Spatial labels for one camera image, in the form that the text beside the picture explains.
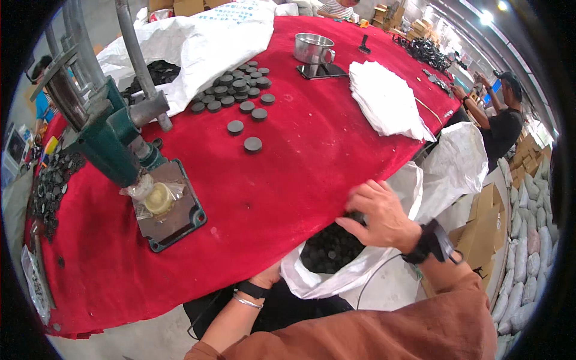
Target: stainless steel mug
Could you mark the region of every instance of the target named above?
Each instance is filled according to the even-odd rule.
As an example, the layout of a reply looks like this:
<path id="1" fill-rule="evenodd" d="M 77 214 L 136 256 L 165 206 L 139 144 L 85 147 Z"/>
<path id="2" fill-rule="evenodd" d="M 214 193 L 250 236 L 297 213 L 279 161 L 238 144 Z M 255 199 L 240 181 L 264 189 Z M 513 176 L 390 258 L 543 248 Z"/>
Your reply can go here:
<path id="1" fill-rule="evenodd" d="M 330 49 L 333 46 L 334 41 L 327 37 L 301 32 L 296 34 L 294 57 L 306 64 L 330 64 L 336 55 Z M 326 60 L 327 53 L 330 53 L 330 60 Z"/>

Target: ceiling light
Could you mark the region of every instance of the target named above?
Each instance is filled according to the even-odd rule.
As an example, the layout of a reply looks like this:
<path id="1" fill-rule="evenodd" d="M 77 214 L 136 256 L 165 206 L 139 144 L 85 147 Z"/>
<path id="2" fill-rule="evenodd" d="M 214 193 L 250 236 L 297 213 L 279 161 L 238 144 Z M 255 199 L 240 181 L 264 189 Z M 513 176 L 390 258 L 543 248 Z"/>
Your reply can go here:
<path id="1" fill-rule="evenodd" d="M 490 25 L 490 23 L 492 23 L 492 20 L 494 19 L 494 17 L 488 10 L 482 10 L 482 14 L 480 14 L 479 16 L 482 25 Z"/>
<path id="2" fill-rule="evenodd" d="M 508 4 L 505 1 L 499 1 L 498 2 L 498 9 L 500 11 L 505 12 L 506 10 L 508 10 Z"/>

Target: metal cup handle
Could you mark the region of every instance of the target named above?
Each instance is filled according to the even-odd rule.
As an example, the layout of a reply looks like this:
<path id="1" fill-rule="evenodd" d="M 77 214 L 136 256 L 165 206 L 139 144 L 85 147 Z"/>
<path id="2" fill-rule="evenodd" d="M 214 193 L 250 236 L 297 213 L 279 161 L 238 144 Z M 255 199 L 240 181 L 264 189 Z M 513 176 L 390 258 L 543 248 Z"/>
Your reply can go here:
<path id="1" fill-rule="evenodd" d="M 326 61 L 327 52 L 330 52 L 330 61 Z M 320 61 L 322 61 L 323 64 L 331 64 L 332 62 L 334 62 L 334 56 L 336 56 L 336 52 L 334 50 L 325 48 L 324 50 L 322 50 L 322 55 L 320 55 Z"/>

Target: stack of white paper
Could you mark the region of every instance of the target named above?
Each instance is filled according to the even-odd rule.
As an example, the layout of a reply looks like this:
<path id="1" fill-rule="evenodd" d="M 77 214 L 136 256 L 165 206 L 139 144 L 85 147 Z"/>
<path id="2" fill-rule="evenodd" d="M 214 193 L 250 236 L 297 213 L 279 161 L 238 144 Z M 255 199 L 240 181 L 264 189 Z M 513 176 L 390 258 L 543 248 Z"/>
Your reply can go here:
<path id="1" fill-rule="evenodd" d="M 398 75 L 377 62 L 353 62 L 348 70 L 352 97 L 380 136 L 405 135 L 436 141 L 418 114 L 414 93 Z"/>

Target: black t-shirt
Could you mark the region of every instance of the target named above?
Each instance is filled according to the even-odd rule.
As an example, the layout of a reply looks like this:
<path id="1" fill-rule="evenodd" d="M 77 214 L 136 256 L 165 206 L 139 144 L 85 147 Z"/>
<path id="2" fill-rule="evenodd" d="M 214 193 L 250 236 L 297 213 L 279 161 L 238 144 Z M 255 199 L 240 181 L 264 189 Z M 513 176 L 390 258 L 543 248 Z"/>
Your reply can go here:
<path id="1" fill-rule="evenodd" d="M 520 111 L 508 108 L 488 118 L 490 129 L 480 129 L 488 155 L 488 172 L 496 168 L 498 159 L 516 143 L 522 131 L 523 121 Z"/>

